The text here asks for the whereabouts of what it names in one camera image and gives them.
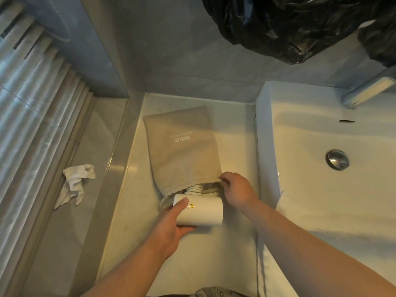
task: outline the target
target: towel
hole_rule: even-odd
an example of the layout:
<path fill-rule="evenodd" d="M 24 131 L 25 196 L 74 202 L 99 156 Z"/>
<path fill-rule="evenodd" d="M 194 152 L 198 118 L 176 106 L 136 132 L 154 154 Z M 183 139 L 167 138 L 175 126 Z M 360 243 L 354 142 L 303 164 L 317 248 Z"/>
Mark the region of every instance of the towel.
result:
<path fill-rule="evenodd" d="M 66 181 L 63 184 L 61 193 L 56 200 L 54 209 L 66 204 L 74 196 L 77 196 L 76 205 L 82 201 L 84 197 L 84 190 L 82 189 L 82 179 L 95 179 L 96 175 L 93 171 L 93 165 L 79 165 L 76 167 L 69 167 L 63 170 Z"/>
<path fill-rule="evenodd" d="M 282 192 L 276 210 L 396 285 L 396 220 L 301 207 Z M 259 237 L 260 297 L 298 297 Z"/>
<path fill-rule="evenodd" d="M 220 159 L 206 106 L 143 117 L 152 174 L 167 198 L 196 184 L 203 194 L 221 180 Z"/>

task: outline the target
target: drawstring bag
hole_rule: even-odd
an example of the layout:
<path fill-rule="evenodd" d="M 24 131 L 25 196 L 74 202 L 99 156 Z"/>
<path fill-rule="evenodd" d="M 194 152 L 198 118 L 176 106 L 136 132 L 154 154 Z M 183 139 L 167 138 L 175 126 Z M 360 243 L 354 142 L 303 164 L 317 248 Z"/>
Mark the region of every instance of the drawstring bag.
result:
<path fill-rule="evenodd" d="M 221 167 L 206 106 L 143 117 L 154 181 L 164 198 L 200 184 L 218 190 Z"/>

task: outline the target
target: white blind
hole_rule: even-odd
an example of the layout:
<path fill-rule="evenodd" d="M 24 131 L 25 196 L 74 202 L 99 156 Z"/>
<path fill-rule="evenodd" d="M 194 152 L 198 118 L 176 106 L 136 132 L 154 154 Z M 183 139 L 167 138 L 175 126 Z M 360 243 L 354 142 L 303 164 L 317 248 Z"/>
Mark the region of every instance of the white blind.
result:
<path fill-rule="evenodd" d="M 89 87 L 20 3 L 0 0 L 0 279 Z"/>

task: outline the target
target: forearm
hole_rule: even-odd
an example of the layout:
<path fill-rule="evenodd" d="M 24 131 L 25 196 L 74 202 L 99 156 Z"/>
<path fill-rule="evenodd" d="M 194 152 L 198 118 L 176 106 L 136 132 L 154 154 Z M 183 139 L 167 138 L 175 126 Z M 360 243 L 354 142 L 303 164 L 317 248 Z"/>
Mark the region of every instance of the forearm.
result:
<path fill-rule="evenodd" d="M 148 237 L 84 297 L 144 297 L 165 261 L 158 242 Z"/>
<path fill-rule="evenodd" d="M 241 208 L 299 296 L 396 296 L 396 287 L 258 199 Z"/>

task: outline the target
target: hand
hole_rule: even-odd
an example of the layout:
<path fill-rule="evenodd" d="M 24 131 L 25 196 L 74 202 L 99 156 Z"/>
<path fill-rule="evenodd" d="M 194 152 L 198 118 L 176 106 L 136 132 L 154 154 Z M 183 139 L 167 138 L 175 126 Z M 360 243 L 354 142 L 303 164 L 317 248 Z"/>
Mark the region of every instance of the hand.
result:
<path fill-rule="evenodd" d="M 227 201 L 237 209 L 259 199 L 249 180 L 238 173 L 224 172 L 220 179 Z"/>
<path fill-rule="evenodd" d="M 151 232 L 149 239 L 152 239 L 153 243 L 160 248 L 164 260 L 169 258 L 177 250 L 180 239 L 196 228 L 196 226 L 176 225 L 177 216 L 188 204 L 188 198 L 183 198 L 175 206 L 169 206 L 161 210 L 158 215 L 157 224 Z"/>

